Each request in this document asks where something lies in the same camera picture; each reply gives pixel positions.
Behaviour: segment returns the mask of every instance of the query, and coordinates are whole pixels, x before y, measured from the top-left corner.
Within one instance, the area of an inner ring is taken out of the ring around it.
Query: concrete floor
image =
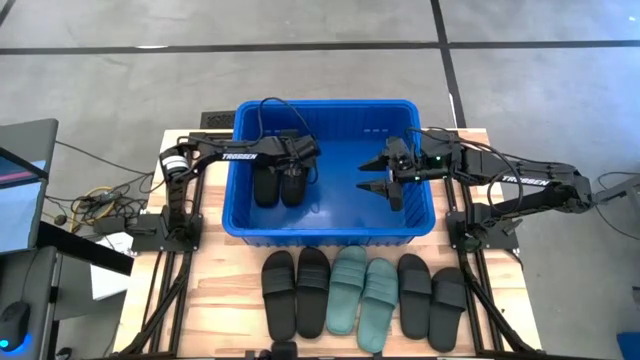
[[[635,0],[441,6],[450,41],[640,37]],[[17,0],[0,27],[0,48],[436,38],[425,0]],[[498,149],[568,162],[594,180],[607,171],[640,171],[640,49],[452,56],[467,125],[488,128]],[[453,126],[438,50],[0,56],[0,79],[0,124],[55,117],[60,140],[141,170],[153,168],[165,129],[196,128],[202,111],[268,95],[406,98],[418,105],[423,125]],[[48,193],[75,197],[132,177],[58,147]],[[629,210],[620,201],[603,213],[640,235]],[[530,216],[518,235],[544,348],[620,358],[616,333],[640,331],[632,296],[632,286],[640,286],[640,242],[615,233],[594,212]],[[75,276],[70,282],[88,286],[86,276],[78,280],[81,271],[68,273]],[[63,321],[59,344],[78,358],[101,356],[121,302],[95,304],[93,314]]]

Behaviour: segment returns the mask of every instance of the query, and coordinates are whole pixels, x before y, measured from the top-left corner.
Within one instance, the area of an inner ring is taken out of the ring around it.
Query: wooden table
[[[190,130],[166,131],[162,149],[174,145],[178,136],[189,132]],[[460,130],[460,135],[469,140],[488,143],[484,129]],[[259,351],[271,348],[272,340],[267,331],[261,293],[260,270],[267,256],[280,249],[247,246],[242,239],[225,233],[221,219],[227,170],[227,162],[218,162],[207,168],[201,209],[205,226],[201,247],[193,257],[178,351],[180,357],[242,357],[245,350]],[[153,186],[159,184],[161,179],[162,174],[157,167]],[[460,188],[457,184],[455,187],[459,196],[458,205],[463,206]],[[431,190],[437,219],[433,231],[426,236],[413,239],[405,246],[368,247],[369,259],[383,257],[396,263],[403,254],[414,253],[425,260],[432,274],[443,267],[457,266],[457,256],[449,247],[444,221],[448,205],[443,181],[432,181]],[[493,191],[493,200],[501,201],[500,189],[496,186]],[[472,188],[471,193],[474,202],[487,201],[486,187]],[[165,189],[161,186],[150,196],[149,211],[159,213],[164,203]],[[288,250],[294,259],[297,259],[300,248]],[[321,250],[333,261],[339,248],[322,247]],[[156,255],[145,253],[135,260],[115,341],[116,351],[128,345],[140,330]],[[485,256],[496,306],[529,345],[540,348],[520,265],[502,250],[486,250]],[[181,259],[177,259],[174,272],[180,263]],[[155,306],[162,269],[161,263],[149,313]],[[477,308],[484,344],[485,347],[490,347],[487,317],[479,302]],[[173,319],[173,309],[169,310],[167,319]],[[162,330],[161,350],[168,348],[170,331],[171,321],[168,320],[165,321]],[[370,356],[358,348],[355,330],[348,336],[331,335],[325,330],[322,336],[314,340],[306,340],[299,336],[294,340],[298,344],[300,356]],[[410,340],[403,336],[398,308],[394,312],[383,353],[385,356],[437,354],[426,340]],[[469,319],[465,312],[460,321],[457,346],[450,354],[473,353]]]

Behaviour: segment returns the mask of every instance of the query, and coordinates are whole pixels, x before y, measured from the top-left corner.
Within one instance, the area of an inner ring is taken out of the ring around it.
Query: blue basket
[[[258,137],[259,101],[236,111],[234,140]],[[256,246],[402,245],[427,234],[435,224],[428,182],[404,186],[404,210],[391,211],[382,196],[356,188],[363,181],[387,176],[359,171],[358,166],[380,153],[389,136],[403,137],[408,127],[420,127],[418,110],[406,100],[291,101],[318,139],[318,181],[308,185],[304,202],[287,208],[260,208],[253,200],[252,168],[232,162],[222,224],[232,236]],[[263,105],[264,135],[282,129],[308,131],[285,105]],[[419,146],[419,137],[411,135]]]

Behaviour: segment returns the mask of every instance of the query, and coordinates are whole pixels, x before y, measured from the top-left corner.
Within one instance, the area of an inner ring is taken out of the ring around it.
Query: black slipper
[[[458,268],[444,268],[433,275],[429,316],[429,344],[439,352],[456,346],[460,315],[467,309],[464,276]]]
[[[303,338],[314,339],[322,334],[329,299],[331,265],[322,251],[304,248],[298,259],[297,327]]]
[[[286,341],[296,334],[296,295],[291,254],[275,252],[262,266],[262,297],[267,311],[269,335]]]
[[[431,275],[427,264],[416,255],[402,255],[398,262],[400,280],[400,327],[409,339],[424,339],[429,331]]]

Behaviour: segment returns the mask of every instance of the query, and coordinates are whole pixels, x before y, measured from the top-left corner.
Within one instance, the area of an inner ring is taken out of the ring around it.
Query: yellow cable
[[[92,196],[93,193],[95,193],[96,191],[109,192],[111,190],[113,190],[111,186],[100,186],[90,190],[84,196]],[[109,215],[109,213],[113,211],[114,204],[115,204],[115,201],[110,202],[109,206],[107,206],[107,208],[100,215],[96,216],[94,219],[87,220],[86,221],[87,225],[93,225],[95,220],[102,219],[103,217]],[[71,222],[69,223],[69,232],[74,234],[78,230],[80,230],[80,226],[82,226],[81,222],[76,221],[76,215],[77,215],[76,211],[78,210],[78,206],[80,206],[80,201],[75,201],[71,206]]]

